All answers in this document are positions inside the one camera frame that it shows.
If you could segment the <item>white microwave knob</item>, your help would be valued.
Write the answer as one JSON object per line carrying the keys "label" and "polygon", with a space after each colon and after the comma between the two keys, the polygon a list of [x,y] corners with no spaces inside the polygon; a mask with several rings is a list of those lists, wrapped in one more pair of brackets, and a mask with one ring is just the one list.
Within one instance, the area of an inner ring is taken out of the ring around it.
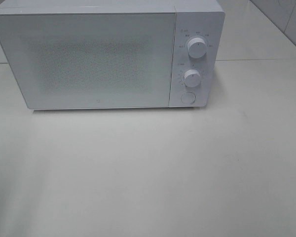
{"label": "white microwave knob", "polygon": [[197,87],[201,84],[202,74],[195,69],[187,70],[183,75],[183,83],[187,87]]}
{"label": "white microwave knob", "polygon": [[207,40],[203,36],[195,36],[188,40],[187,51],[191,58],[202,58],[208,49]]}

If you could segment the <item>white microwave door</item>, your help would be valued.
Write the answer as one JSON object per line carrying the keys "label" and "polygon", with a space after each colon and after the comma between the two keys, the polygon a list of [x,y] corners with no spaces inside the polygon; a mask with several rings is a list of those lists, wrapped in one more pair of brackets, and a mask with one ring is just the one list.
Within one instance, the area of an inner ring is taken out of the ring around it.
{"label": "white microwave door", "polygon": [[28,108],[166,107],[175,15],[2,15],[0,44]]}

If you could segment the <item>white microwave oven body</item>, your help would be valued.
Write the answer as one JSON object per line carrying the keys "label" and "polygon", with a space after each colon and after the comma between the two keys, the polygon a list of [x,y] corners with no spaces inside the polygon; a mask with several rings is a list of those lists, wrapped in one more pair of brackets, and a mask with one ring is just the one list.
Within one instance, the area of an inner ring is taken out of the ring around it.
{"label": "white microwave oven body", "polygon": [[[204,107],[207,105],[211,90],[214,66],[225,19],[225,13],[217,1],[6,0],[0,4],[0,16],[166,13],[175,15],[170,95],[168,106],[156,108]],[[195,36],[203,36],[208,43],[207,53],[198,59],[191,58],[187,51],[188,40]],[[183,83],[183,75],[190,69],[198,70],[202,74],[201,84],[197,87],[187,87]],[[186,92],[192,92],[196,95],[196,100],[191,105],[181,102],[181,96]]]}

